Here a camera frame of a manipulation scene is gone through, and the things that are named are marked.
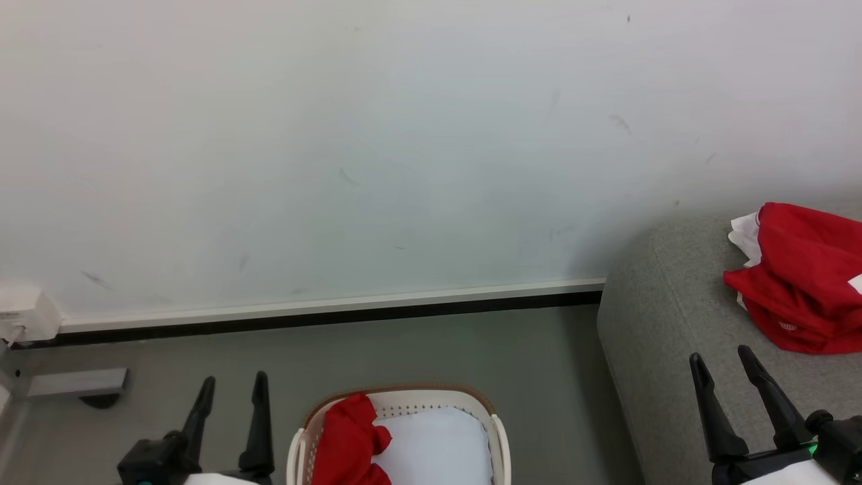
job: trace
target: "white towel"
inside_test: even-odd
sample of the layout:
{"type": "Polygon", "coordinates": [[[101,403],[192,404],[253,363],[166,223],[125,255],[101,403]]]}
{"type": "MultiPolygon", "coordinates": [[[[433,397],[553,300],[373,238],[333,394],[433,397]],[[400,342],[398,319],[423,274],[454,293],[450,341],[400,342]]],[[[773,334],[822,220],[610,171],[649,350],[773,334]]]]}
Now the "white towel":
{"type": "Polygon", "coordinates": [[[189,475],[183,485],[254,485],[254,482],[246,482],[239,478],[231,478],[217,473],[198,473],[189,475]]]}
{"type": "Polygon", "coordinates": [[[840,485],[814,460],[793,463],[775,473],[746,483],[748,485],[840,485]]]}
{"type": "Polygon", "coordinates": [[[754,212],[730,221],[731,231],[728,234],[728,239],[748,256],[748,262],[742,265],[746,268],[760,264],[760,243],[757,240],[760,224],[757,220],[757,214],[754,212]]]}
{"type": "Polygon", "coordinates": [[[392,442],[372,458],[394,485],[490,485],[488,434],[454,407],[378,419],[392,442]]]}

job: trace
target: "couch cushion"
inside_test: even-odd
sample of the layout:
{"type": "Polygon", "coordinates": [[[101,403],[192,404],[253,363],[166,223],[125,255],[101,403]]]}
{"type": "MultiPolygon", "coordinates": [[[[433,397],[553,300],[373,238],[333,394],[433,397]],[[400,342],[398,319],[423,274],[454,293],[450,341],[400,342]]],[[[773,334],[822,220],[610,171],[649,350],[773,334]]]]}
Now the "couch cushion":
{"type": "MultiPolygon", "coordinates": [[[[862,220],[862,200],[812,207],[862,220]]],[[[740,215],[662,224],[628,251],[605,286],[599,332],[647,483],[709,483],[711,464],[688,364],[695,351],[752,452],[774,448],[774,431],[737,356],[741,343],[803,417],[820,408],[842,419],[862,413],[862,354],[780,350],[723,284],[722,272],[746,260],[727,239],[730,219],[740,215]]]]}

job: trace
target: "white laundry basket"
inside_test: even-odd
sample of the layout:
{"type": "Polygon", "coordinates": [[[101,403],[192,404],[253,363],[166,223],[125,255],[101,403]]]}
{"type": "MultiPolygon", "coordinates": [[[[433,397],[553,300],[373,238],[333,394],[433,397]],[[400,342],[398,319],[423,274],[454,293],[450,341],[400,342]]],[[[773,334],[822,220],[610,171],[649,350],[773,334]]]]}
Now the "white laundry basket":
{"type": "Polygon", "coordinates": [[[382,387],[341,394],[323,401],[305,419],[290,442],[287,455],[287,485],[310,485],[315,468],[317,443],[323,433],[323,416],[335,403],[356,393],[364,393],[374,405],[378,418],[419,413],[430,408],[455,407],[482,423],[488,433],[490,464],[494,485],[511,485],[512,461],[503,422],[481,394],[467,387],[419,385],[382,387]]]}

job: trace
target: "red cloth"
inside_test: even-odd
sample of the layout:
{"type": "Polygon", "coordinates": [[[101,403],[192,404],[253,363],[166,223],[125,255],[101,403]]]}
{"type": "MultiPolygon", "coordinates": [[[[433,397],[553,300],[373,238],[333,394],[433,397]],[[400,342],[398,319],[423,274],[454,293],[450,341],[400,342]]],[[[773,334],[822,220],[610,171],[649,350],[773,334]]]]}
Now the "red cloth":
{"type": "Polygon", "coordinates": [[[754,323],[778,347],[806,354],[862,350],[862,223],[790,204],[758,214],[760,264],[726,271],[754,323]]]}
{"type": "Polygon", "coordinates": [[[326,411],[317,444],[311,485],[391,485],[372,456],[389,446],[389,430],[372,423],[374,405],[365,394],[354,394],[326,411]]]}

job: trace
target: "baseboard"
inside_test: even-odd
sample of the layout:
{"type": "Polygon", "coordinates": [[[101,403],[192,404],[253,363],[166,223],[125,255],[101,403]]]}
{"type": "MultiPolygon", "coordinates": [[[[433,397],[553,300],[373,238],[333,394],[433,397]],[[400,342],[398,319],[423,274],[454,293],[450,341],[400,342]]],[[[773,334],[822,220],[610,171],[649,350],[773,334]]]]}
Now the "baseboard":
{"type": "Polygon", "coordinates": [[[552,281],[124,317],[68,318],[57,338],[33,342],[29,348],[598,303],[604,280],[552,281]]]}

